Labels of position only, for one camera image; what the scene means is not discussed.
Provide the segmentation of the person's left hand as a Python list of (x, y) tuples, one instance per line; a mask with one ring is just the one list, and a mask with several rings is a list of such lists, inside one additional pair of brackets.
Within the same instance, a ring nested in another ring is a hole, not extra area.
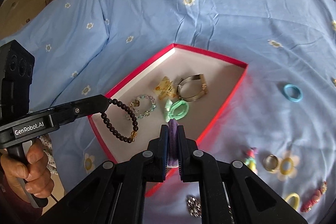
[(54, 182), (47, 168), (48, 160), (39, 139), (29, 148), (26, 165), (6, 153), (1, 156), (1, 166), (9, 187), (21, 200), (29, 202), (27, 192), (37, 198), (51, 195)]

